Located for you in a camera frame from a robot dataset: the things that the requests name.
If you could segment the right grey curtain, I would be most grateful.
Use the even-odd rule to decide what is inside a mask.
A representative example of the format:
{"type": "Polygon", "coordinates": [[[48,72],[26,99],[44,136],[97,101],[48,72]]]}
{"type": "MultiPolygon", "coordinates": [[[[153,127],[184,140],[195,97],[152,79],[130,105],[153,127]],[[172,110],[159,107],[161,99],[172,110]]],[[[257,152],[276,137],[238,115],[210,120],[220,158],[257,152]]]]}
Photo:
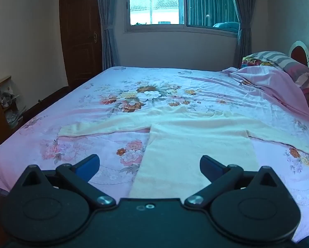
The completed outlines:
{"type": "Polygon", "coordinates": [[[243,57],[266,47],[267,6],[265,0],[232,0],[239,21],[233,66],[239,68],[243,57]]]}

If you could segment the cream long-sleeve knit top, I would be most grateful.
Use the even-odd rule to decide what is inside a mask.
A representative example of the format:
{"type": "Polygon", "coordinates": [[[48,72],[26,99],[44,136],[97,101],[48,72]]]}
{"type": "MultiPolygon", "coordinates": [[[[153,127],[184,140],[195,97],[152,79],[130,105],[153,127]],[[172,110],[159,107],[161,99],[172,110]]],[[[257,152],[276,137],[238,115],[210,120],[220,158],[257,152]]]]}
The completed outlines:
{"type": "Polygon", "coordinates": [[[259,169],[252,138],[283,143],[309,153],[309,145],[286,132],[237,113],[195,112],[185,107],[157,107],[120,114],[101,122],[62,127],[60,136],[80,137],[148,129],[150,137],[129,193],[132,198],[187,199],[209,181],[199,169],[208,155],[224,165],[259,169]]]}

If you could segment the left grey curtain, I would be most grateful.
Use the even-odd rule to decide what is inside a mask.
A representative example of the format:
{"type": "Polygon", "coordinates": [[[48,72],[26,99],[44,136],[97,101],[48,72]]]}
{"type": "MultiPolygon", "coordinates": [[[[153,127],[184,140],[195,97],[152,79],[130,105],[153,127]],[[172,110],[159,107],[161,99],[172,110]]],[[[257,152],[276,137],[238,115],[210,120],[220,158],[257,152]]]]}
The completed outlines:
{"type": "Polygon", "coordinates": [[[119,55],[114,33],[116,0],[97,0],[102,38],[102,69],[118,66],[119,55]]]}

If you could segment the floral pink bed sheet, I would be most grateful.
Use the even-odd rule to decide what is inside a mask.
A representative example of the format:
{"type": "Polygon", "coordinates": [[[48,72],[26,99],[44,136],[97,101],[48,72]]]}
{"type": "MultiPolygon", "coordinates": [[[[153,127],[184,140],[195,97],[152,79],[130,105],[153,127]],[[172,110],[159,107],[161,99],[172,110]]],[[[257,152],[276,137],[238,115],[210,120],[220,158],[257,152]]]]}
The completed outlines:
{"type": "Polygon", "coordinates": [[[0,145],[0,189],[29,165],[53,170],[91,154],[101,166],[90,183],[115,199],[186,199],[208,185],[203,155],[270,166],[302,213],[294,240],[309,236],[309,106],[281,70],[110,68],[0,145]]]}

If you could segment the red white headboard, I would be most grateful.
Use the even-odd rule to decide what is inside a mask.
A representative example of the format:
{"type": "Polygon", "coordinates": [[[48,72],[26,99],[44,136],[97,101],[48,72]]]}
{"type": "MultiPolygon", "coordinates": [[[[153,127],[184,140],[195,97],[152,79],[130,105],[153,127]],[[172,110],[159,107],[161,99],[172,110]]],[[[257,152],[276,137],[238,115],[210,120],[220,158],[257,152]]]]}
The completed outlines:
{"type": "Polygon", "coordinates": [[[309,48],[302,41],[298,40],[292,44],[289,56],[309,68],[309,48]]]}

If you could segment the striped floral pillow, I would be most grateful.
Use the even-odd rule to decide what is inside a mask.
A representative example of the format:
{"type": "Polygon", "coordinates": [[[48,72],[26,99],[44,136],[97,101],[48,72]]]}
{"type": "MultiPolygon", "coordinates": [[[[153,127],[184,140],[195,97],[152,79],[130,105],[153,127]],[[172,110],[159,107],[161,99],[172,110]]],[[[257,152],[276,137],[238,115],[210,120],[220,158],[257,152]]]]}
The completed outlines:
{"type": "Polygon", "coordinates": [[[272,66],[286,72],[304,94],[309,93],[309,67],[278,51],[261,51],[243,57],[241,68],[272,66]]]}

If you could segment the grey curtain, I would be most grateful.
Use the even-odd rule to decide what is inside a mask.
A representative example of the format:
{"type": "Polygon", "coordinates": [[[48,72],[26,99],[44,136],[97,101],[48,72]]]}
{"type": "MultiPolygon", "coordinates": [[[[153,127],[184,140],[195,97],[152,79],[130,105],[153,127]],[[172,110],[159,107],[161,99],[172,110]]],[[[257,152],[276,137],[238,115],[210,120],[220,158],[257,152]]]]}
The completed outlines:
{"type": "Polygon", "coordinates": [[[118,66],[119,55],[114,33],[116,0],[97,0],[102,38],[102,69],[118,66]]]}
{"type": "Polygon", "coordinates": [[[266,47],[267,6],[265,0],[232,0],[239,21],[233,66],[239,68],[243,57],[266,47]]]}

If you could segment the window with frame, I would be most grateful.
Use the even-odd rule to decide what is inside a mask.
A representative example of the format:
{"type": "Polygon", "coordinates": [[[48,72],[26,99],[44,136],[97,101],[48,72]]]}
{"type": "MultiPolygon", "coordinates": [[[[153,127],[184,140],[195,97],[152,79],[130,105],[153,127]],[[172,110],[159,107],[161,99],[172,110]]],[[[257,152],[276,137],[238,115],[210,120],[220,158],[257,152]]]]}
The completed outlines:
{"type": "Polygon", "coordinates": [[[130,27],[173,25],[215,29],[213,25],[238,22],[232,0],[127,0],[130,27]]]}

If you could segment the pink folded blanket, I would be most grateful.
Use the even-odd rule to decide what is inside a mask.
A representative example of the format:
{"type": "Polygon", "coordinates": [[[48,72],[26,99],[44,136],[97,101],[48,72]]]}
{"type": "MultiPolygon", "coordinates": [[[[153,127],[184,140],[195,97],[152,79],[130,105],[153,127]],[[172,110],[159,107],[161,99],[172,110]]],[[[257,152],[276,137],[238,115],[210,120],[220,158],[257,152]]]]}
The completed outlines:
{"type": "Polygon", "coordinates": [[[286,72],[271,66],[250,66],[241,69],[230,67],[222,73],[260,89],[290,111],[309,118],[306,97],[286,72]]]}

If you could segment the teal cushion on sill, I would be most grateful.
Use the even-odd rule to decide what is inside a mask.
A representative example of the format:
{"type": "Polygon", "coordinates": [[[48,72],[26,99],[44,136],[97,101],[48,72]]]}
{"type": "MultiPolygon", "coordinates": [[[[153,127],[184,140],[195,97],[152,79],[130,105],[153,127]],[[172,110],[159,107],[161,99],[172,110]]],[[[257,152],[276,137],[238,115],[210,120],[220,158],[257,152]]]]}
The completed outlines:
{"type": "Polygon", "coordinates": [[[213,25],[214,28],[235,33],[239,31],[239,26],[240,24],[238,22],[224,22],[224,23],[216,23],[213,25]]]}

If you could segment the wooden side cabinet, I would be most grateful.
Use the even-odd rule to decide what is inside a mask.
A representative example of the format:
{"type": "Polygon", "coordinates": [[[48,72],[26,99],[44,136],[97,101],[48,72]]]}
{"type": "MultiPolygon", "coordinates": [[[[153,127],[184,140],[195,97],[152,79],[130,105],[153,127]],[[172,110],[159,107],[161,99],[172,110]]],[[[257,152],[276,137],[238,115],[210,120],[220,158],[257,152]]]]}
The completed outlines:
{"type": "Polygon", "coordinates": [[[0,79],[0,144],[21,127],[23,118],[17,97],[11,89],[11,76],[0,79]]]}

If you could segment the dark wooden wardrobe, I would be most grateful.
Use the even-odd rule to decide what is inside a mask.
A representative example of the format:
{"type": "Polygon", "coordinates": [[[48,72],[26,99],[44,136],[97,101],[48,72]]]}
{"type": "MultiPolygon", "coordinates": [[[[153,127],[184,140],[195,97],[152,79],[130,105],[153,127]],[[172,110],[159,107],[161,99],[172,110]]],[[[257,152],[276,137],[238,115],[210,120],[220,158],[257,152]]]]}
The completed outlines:
{"type": "Polygon", "coordinates": [[[60,34],[68,85],[75,89],[102,72],[97,0],[59,0],[60,34]]]}

